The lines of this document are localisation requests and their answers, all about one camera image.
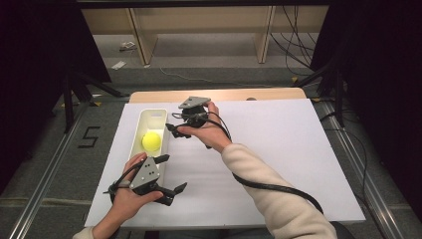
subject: right hand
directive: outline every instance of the right hand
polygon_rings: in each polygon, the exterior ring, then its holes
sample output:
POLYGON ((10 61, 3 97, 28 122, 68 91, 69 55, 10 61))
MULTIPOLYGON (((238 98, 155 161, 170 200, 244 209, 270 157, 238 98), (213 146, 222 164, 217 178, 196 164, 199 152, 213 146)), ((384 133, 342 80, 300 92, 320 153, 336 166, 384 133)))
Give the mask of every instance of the right hand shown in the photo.
MULTIPOLYGON (((219 110, 213 102, 208 102, 204 105, 208 108, 209 113, 219 115, 219 110)), ((208 118, 214 122, 221 123, 220 119, 214 114, 209 114, 208 118)), ((191 126, 179 126, 177 130, 184 134, 194 135, 198 137, 205 145, 213 147, 218 152, 222 152, 223 149, 232 143, 227 137, 226 133, 217 125, 206 122, 202 127, 195 128, 191 126)))

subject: beige sleeve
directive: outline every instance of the beige sleeve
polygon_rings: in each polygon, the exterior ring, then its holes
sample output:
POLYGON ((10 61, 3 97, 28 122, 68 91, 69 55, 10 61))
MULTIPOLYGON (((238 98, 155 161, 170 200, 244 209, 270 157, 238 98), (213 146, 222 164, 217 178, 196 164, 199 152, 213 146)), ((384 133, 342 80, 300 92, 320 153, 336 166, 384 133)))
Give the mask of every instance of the beige sleeve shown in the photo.
POLYGON ((93 236, 93 227, 86 227, 84 230, 75 234, 72 239, 94 239, 93 236))
MULTIPOLYGON (((227 167, 244 179, 292 187, 242 144, 228 145, 222 157, 227 167)), ((244 187, 275 238, 336 238, 331 224, 305 199, 286 192, 244 187)))

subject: table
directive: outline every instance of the table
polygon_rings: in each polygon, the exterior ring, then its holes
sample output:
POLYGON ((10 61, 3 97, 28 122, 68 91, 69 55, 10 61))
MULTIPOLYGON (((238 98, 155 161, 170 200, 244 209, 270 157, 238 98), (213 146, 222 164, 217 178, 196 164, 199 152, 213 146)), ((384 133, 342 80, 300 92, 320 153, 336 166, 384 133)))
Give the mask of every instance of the table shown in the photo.
MULTIPOLYGON (((110 207, 108 195, 103 192, 118 178, 128 160, 140 111, 151 108, 179 111, 178 105, 188 96, 209 97, 216 102, 234 140, 247 144, 286 180, 318 200, 328 220, 364 220, 314 108, 302 90, 248 89, 133 94, 123 110, 86 226, 96 225, 110 207), (247 98, 257 101, 245 101, 247 98), (257 120, 267 121, 250 125, 257 120), (260 135, 256 140, 254 135, 259 131, 271 134, 260 135)), ((168 120, 177 123, 178 119, 168 120)), ((207 150, 194 137, 171 137, 168 154, 164 187, 173 188, 187 181, 185 191, 169 207, 158 203, 145 205, 123 227, 165 230, 264 226, 252 199, 234 180, 216 151, 207 150)))

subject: black panel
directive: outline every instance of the black panel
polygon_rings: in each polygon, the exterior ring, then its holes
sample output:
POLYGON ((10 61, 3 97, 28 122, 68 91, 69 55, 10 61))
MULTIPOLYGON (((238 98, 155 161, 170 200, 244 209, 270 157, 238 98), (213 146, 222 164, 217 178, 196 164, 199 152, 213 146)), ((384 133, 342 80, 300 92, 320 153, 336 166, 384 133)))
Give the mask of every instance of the black panel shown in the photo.
POLYGON ((51 116, 63 91, 66 64, 109 82, 80 10, 24 8, 21 2, 0 3, 0 192, 51 116))
POLYGON ((382 3, 363 33, 348 92, 381 160, 422 219, 422 15, 382 3))

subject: yellow ball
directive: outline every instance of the yellow ball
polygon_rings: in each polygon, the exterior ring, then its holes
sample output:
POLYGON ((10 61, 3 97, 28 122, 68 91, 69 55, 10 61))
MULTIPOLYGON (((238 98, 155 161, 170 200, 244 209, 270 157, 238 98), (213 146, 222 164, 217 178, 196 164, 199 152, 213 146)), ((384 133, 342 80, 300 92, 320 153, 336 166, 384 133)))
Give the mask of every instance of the yellow ball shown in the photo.
POLYGON ((142 138, 142 146, 147 151, 157 151, 161 147, 161 137, 154 131, 148 131, 142 138))

